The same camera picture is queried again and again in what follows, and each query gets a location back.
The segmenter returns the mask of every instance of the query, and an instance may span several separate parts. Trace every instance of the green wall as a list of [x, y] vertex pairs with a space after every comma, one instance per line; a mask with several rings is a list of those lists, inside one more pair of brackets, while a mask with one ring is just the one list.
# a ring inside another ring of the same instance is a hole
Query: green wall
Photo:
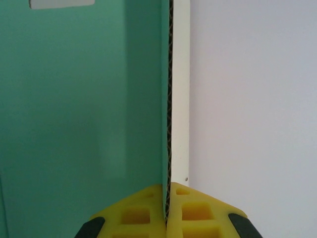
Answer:
[[161, 13], [161, 0], [48, 10], [0, 1], [10, 238], [74, 237], [95, 212], [162, 183]]

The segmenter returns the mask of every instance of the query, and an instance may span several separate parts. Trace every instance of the square hole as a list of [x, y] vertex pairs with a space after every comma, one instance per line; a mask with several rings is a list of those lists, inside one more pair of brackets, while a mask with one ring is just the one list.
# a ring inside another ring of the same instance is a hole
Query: square hole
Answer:
[[64, 8], [93, 4], [95, 4], [95, 0], [29, 0], [31, 9]]
[[112, 238], [149, 238], [149, 235], [113, 235]]
[[183, 238], [221, 238], [219, 227], [183, 228]]
[[154, 197], [154, 194], [150, 192], [150, 193], [145, 194], [144, 197], [145, 198]]
[[176, 194], [177, 194], [177, 195], [188, 195], [189, 193], [190, 193], [189, 191], [184, 190], [184, 189], [182, 189], [182, 188], [178, 188], [178, 189], [176, 190]]
[[213, 214], [206, 202], [188, 202], [182, 206], [183, 221], [211, 220]]
[[137, 225], [150, 223], [150, 210], [147, 207], [128, 207], [121, 217], [121, 224]]

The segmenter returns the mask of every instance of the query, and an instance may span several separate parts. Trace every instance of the white surface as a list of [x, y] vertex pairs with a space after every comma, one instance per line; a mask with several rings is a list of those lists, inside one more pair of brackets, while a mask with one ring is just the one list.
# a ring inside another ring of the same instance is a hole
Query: white surface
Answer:
[[317, 237], [317, 1], [191, 1], [190, 185]]
[[174, 0], [172, 84], [172, 177], [188, 185], [190, 0]]
[[32, 9], [63, 8], [95, 4], [95, 0], [31, 0]]

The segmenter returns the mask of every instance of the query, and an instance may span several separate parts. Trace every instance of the corrugated cardboard edge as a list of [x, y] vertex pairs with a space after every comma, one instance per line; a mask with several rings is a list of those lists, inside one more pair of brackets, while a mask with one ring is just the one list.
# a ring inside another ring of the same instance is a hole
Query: corrugated cardboard edge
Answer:
[[167, 194], [165, 202], [165, 221], [167, 222], [170, 202], [171, 161], [172, 161], [172, 66], [173, 66], [173, 7], [174, 0], [169, 0], [169, 35], [168, 35], [168, 93], [167, 93]]

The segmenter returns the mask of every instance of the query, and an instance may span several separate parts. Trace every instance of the black rubber edge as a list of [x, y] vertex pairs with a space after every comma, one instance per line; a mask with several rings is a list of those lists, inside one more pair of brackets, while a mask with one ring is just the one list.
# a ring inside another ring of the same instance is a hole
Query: black rubber edge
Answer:
[[248, 218], [235, 213], [228, 215], [240, 238], [263, 238]]
[[99, 232], [101, 231], [105, 219], [103, 217], [96, 217], [80, 228], [79, 232], [76, 234], [75, 238], [97, 238]]

